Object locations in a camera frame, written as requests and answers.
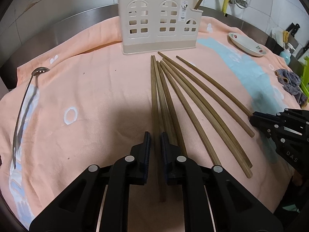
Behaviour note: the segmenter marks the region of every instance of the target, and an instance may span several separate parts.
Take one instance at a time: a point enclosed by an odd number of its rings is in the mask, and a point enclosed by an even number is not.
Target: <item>metal screw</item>
[[[214,171],[216,173],[221,173],[223,171],[223,168],[221,166],[214,166]]]
[[[98,166],[97,165],[91,165],[88,167],[88,170],[90,172],[95,172],[96,170],[98,170]]]
[[[127,161],[127,162],[131,162],[131,161],[134,161],[134,160],[135,160],[135,158],[132,155],[128,155],[128,156],[125,157],[125,161]]]
[[[179,162],[185,162],[186,160],[187,160],[187,158],[184,157],[184,156],[178,156],[177,157],[177,161],[179,161]]]

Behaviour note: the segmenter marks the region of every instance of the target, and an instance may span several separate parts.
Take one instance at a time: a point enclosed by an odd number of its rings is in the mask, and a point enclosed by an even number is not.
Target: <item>beige plastic utensil holder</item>
[[[197,0],[118,0],[125,55],[195,48]]]

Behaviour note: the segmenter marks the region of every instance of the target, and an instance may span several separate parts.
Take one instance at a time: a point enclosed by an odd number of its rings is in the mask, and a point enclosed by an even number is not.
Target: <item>white oval plate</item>
[[[232,42],[244,52],[253,56],[264,56],[266,54],[263,45],[258,44],[248,36],[240,35],[238,33],[229,33]]]

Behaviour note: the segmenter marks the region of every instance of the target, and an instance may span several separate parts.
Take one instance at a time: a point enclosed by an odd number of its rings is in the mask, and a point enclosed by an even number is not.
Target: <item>gray rag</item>
[[[301,80],[297,74],[286,69],[276,70],[275,74],[279,83],[283,84],[283,89],[293,95],[299,105],[306,104],[308,98],[299,88]]]

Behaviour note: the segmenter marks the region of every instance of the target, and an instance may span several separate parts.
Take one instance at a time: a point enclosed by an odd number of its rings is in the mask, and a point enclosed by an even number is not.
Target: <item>light blue pattern on cloth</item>
[[[233,48],[227,47],[213,38],[200,38],[197,42],[213,49],[220,55],[252,97],[253,111],[275,115],[287,108],[282,102],[284,98],[282,93],[271,85],[268,74],[249,55],[241,55]],[[275,143],[263,134],[261,139],[265,156],[271,163],[276,163],[278,156],[275,152]]]
[[[29,229],[31,222],[35,217],[31,211],[22,183],[23,168],[21,164],[21,156],[23,149],[21,147],[21,144],[23,143],[23,133],[25,132],[33,114],[33,111],[38,104],[39,97],[40,93],[37,87],[35,87],[34,85],[30,85],[26,94],[24,104],[22,106],[20,122],[17,129],[16,147],[18,149],[16,151],[16,169],[14,169],[12,161],[9,177],[9,189],[16,204],[19,221],[25,226],[26,229]]]

